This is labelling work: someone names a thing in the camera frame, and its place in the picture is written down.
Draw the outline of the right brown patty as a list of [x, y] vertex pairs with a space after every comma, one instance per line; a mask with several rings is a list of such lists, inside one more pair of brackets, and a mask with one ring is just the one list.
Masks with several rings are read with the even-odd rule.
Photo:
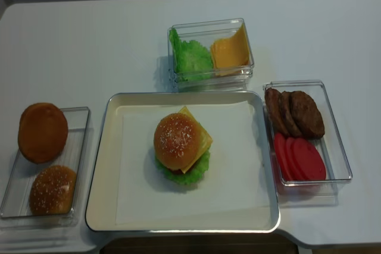
[[325, 134], [321, 112], [314, 99], [303, 91], [294, 91], [290, 97], [291, 116], [304, 137], [320, 139]]

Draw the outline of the plain bottom bun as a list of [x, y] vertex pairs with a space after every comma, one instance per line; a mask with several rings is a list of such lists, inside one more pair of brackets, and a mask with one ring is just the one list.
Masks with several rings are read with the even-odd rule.
[[67, 137], [67, 119], [54, 104], [39, 102], [23, 111], [18, 148], [28, 161], [43, 164], [54, 160], [63, 151]]

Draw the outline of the green lettuce leaf on burger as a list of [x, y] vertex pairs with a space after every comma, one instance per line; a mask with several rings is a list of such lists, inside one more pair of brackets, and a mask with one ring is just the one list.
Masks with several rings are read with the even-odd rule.
[[204, 173], [208, 171], [210, 164], [210, 150], [207, 150], [200, 159], [191, 167], [191, 169], [182, 175], [174, 175], [170, 169], [165, 167], [155, 156], [155, 165], [163, 176], [176, 184], [191, 185], [196, 184], [203, 179]]

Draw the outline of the yellow cheese slice on burger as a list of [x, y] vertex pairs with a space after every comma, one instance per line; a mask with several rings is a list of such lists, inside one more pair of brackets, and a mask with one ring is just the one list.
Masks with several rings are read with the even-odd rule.
[[200, 127], [200, 132], [201, 132], [201, 143], [200, 143], [200, 146], [199, 146], [199, 149], [197, 151], [195, 159], [191, 163], [189, 163], [185, 168], [181, 169], [182, 173], [185, 174], [200, 159], [200, 157], [210, 148], [210, 146], [213, 142], [213, 139], [209, 135], [209, 133], [206, 131], [206, 129], [204, 129], [203, 126], [195, 119], [195, 117], [191, 114], [191, 112], [188, 110], [188, 108], [186, 106], [184, 106], [179, 111], [179, 113], [185, 114], [185, 115], [191, 117], [191, 119], [193, 119], [194, 122], [198, 123], [199, 127]]

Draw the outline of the left red tomato slice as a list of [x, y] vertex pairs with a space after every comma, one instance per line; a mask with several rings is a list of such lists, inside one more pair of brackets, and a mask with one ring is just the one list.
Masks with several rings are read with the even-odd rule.
[[277, 156], [277, 161], [279, 163], [284, 181], [292, 181], [293, 174], [288, 166], [285, 144], [286, 139], [283, 137], [283, 134], [276, 133], [274, 135], [274, 150]]

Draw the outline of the brown patty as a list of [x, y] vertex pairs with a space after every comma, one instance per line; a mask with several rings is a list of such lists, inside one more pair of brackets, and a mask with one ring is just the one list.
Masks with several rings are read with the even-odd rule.
[[279, 96], [280, 92], [274, 88], [269, 88], [265, 91], [267, 112], [275, 129], [285, 137], [289, 137], [291, 134], [288, 132], [280, 114]]
[[314, 99], [303, 91], [294, 91], [290, 97], [291, 116], [304, 137], [320, 139], [325, 134], [321, 112]]
[[290, 109], [291, 92], [282, 92], [279, 96], [279, 111], [282, 120], [292, 137], [302, 137], [303, 134], [297, 124], [295, 123]]

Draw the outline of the white metal-rimmed tray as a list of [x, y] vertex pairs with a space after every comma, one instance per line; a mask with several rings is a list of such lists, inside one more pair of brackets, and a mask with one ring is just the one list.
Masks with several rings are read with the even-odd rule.
[[[213, 138], [195, 186], [155, 166], [154, 131], [187, 107]], [[270, 233], [280, 222], [264, 110], [254, 92], [119, 93], [107, 104], [86, 207], [93, 231]]]

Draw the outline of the sesame bun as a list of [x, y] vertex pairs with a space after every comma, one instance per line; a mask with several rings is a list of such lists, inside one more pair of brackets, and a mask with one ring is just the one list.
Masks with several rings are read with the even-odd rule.
[[182, 113], [164, 117], [154, 133], [156, 157], [173, 171], [186, 168], [196, 158], [200, 144], [199, 124]]
[[29, 194], [33, 215], [66, 214], [73, 201], [77, 174], [62, 165], [42, 170], [35, 178]]

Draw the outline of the green lettuce leaves in container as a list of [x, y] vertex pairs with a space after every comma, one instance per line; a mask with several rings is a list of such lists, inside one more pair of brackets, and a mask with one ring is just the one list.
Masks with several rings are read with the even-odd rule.
[[176, 59], [175, 71], [179, 81], [200, 81], [211, 78], [208, 73], [213, 62], [208, 49], [196, 40], [181, 40], [177, 30], [171, 29], [169, 40]]

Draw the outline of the clear lettuce cheese container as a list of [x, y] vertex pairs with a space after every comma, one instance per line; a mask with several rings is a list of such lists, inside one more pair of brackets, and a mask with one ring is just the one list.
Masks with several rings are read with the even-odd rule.
[[[236, 71], [227, 76], [218, 76], [220, 70], [213, 69], [208, 73], [211, 78], [200, 81], [179, 81], [176, 74], [176, 59], [173, 54], [173, 48], [169, 40], [169, 32], [171, 29], [176, 29], [181, 40], [190, 41], [196, 40], [202, 46], [206, 47], [211, 55], [210, 46], [215, 40], [228, 38], [233, 36], [241, 25], [245, 26], [245, 33], [249, 48], [249, 63], [238, 68], [228, 69], [228, 71]], [[202, 91], [202, 90], [244, 90], [246, 84], [253, 75], [254, 57], [251, 51], [248, 33], [245, 22], [242, 18], [233, 18], [219, 21], [207, 21], [190, 24], [177, 24], [168, 29], [168, 72], [170, 82], [178, 92]]]

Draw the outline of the right red tomato slice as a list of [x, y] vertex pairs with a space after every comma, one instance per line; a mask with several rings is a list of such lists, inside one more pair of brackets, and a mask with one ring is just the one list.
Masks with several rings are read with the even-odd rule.
[[326, 167], [316, 147], [309, 141], [295, 139], [291, 151], [293, 160], [306, 180], [322, 181], [326, 179]]

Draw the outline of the sesame top bun in container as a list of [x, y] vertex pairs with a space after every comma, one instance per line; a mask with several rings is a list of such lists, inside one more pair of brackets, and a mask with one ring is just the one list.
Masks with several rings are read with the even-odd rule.
[[62, 165], [42, 170], [35, 178], [29, 194], [33, 215], [66, 214], [73, 201], [77, 174]]

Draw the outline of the yellow cheese slices stack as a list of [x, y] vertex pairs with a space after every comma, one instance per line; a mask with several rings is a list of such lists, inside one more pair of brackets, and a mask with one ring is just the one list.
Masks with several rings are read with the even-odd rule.
[[214, 41], [210, 46], [214, 69], [220, 70], [218, 76], [235, 73], [228, 69], [238, 68], [249, 63], [249, 48], [245, 26], [242, 24], [237, 32], [228, 38]]

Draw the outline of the middle brown patty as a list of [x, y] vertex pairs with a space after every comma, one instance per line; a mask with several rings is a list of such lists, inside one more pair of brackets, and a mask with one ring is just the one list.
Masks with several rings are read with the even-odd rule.
[[282, 120], [292, 137], [302, 137], [303, 134], [297, 124], [295, 123], [290, 109], [291, 92], [282, 92], [279, 96], [279, 111]]

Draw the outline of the left brown patty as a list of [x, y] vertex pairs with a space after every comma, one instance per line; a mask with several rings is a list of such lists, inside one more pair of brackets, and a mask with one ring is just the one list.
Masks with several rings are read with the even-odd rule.
[[280, 92], [274, 88], [269, 88], [265, 91], [267, 112], [275, 129], [285, 137], [289, 137], [291, 134], [288, 132], [280, 114], [279, 96]]

